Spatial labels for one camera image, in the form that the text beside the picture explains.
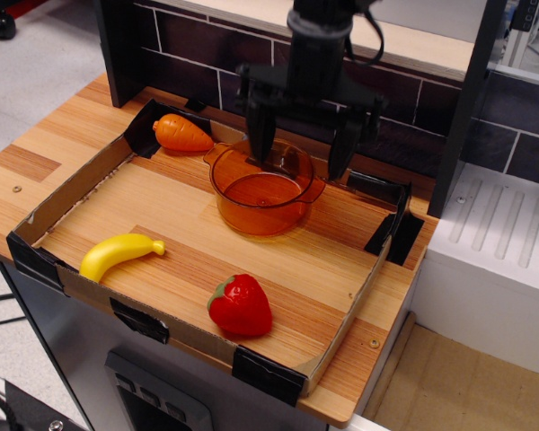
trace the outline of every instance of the orange plastic pot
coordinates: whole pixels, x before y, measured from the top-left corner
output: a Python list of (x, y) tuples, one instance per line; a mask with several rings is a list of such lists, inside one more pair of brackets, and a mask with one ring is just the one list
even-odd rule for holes
[(325, 187), (309, 154), (281, 139), (262, 164), (252, 158), (249, 141), (217, 144), (204, 160), (220, 214), (242, 233), (268, 236), (291, 229)]

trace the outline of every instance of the toy banana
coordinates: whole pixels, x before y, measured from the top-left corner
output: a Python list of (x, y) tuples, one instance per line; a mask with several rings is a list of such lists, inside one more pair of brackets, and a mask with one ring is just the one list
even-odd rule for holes
[(162, 256), (163, 241), (154, 241), (141, 233), (125, 233), (113, 236), (92, 247), (82, 259), (80, 275), (98, 282), (114, 265), (126, 260), (140, 258), (149, 252)]

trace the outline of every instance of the red strawberry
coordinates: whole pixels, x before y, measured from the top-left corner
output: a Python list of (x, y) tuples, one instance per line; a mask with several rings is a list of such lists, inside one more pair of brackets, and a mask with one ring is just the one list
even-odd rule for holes
[(248, 275), (229, 277), (208, 302), (209, 317), (217, 326), (240, 335), (263, 335), (271, 330), (268, 297)]

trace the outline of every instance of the toy carrot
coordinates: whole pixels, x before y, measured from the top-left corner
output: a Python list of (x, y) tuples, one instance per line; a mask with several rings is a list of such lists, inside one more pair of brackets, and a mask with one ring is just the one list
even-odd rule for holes
[(158, 143), (174, 151), (207, 151), (214, 141), (201, 128), (177, 114), (166, 114), (154, 123)]

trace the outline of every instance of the brick backsplash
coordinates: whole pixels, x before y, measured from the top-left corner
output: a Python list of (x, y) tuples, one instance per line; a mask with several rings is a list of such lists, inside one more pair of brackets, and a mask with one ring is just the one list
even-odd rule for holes
[(539, 183), (539, 84), (491, 74), (462, 158)]
[[(289, 39), (282, 35), (155, 2), (135, 5), (148, 85), (242, 114), (235, 107), (236, 67), (287, 63)], [(360, 67), (346, 61), (344, 68), (389, 101), (379, 139), (360, 152), (435, 177), (460, 84), (383, 64)], [(278, 119), (278, 125), (326, 143), (334, 136), (331, 129), (290, 119)]]

